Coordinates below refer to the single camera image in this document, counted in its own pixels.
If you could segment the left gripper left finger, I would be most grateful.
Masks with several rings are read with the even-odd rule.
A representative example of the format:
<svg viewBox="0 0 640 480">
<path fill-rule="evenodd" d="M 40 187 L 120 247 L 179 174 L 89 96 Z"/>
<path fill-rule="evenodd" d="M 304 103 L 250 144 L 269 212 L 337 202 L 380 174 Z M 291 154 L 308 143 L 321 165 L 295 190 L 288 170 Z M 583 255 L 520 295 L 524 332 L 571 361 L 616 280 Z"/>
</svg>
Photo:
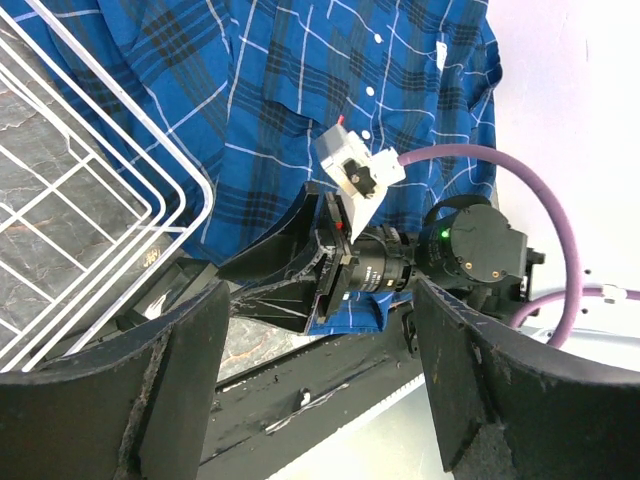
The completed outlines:
<svg viewBox="0 0 640 480">
<path fill-rule="evenodd" d="M 2 478 L 195 478 L 229 303 L 216 282 L 111 340 L 3 374 Z"/>
</svg>

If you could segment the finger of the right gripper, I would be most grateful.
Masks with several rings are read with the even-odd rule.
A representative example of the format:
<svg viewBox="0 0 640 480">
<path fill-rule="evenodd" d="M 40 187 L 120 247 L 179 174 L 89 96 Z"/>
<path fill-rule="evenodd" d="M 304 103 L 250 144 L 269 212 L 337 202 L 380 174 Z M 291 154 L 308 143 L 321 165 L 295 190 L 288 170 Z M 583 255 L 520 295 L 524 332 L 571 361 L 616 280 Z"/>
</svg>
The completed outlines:
<svg viewBox="0 0 640 480">
<path fill-rule="evenodd" d="M 231 316 L 297 334 L 308 331 L 317 281 L 310 277 L 255 283 L 231 294 Z"/>
<path fill-rule="evenodd" d="M 283 217 L 248 247 L 225 261 L 217 275 L 240 285 L 279 279 L 319 282 L 324 195 L 305 182 Z"/>
</svg>

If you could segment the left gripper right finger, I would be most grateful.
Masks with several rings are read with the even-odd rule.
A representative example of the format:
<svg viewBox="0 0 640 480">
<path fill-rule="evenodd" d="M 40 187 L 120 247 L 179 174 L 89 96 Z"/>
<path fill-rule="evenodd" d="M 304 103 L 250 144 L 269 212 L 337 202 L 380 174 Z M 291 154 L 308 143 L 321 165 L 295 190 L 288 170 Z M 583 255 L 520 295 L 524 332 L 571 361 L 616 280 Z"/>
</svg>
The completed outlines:
<svg viewBox="0 0 640 480">
<path fill-rule="evenodd" d="M 457 479 L 635 479 L 639 375 L 571 355 L 432 282 L 413 290 L 443 469 Z"/>
</svg>

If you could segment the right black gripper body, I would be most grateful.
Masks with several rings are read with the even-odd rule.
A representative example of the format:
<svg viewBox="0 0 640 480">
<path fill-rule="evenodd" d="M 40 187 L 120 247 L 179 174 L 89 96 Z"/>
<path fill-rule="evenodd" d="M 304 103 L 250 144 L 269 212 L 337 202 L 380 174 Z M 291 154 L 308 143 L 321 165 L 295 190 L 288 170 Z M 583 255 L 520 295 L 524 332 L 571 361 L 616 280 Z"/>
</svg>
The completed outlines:
<svg viewBox="0 0 640 480">
<path fill-rule="evenodd" d="M 338 194 L 325 194 L 315 233 L 321 257 L 312 318 L 326 324 L 339 309 L 355 268 L 351 226 Z"/>
</svg>

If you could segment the blue plaid shirt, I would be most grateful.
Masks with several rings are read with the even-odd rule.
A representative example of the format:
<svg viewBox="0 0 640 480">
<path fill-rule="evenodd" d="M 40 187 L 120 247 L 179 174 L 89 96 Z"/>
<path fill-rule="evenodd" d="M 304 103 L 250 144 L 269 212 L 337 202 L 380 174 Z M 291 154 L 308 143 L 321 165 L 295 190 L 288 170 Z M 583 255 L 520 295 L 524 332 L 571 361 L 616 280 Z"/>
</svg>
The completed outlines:
<svg viewBox="0 0 640 480">
<path fill-rule="evenodd" d="M 214 206 L 185 242 L 221 264 L 330 191 L 337 122 L 372 152 L 495 143 L 501 80 L 484 1 L 50 1 L 48 10 L 201 171 Z"/>
</svg>

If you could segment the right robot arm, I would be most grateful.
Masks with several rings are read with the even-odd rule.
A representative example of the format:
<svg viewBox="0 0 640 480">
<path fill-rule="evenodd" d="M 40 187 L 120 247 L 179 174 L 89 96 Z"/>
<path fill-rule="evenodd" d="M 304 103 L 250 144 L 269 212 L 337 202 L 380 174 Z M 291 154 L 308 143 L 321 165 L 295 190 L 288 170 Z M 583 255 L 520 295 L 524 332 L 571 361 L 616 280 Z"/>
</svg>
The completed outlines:
<svg viewBox="0 0 640 480">
<path fill-rule="evenodd" d="M 349 232 L 340 197 L 305 184 L 275 226 L 219 268 L 239 287 L 233 315 L 310 336 L 375 333 L 392 310 L 409 310 L 426 278 L 507 320 L 529 301 L 533 268 L 545 261 L 477 195 L 439 202 L 418 233 L 381 225 L 350 241 Z"/>
</svg>

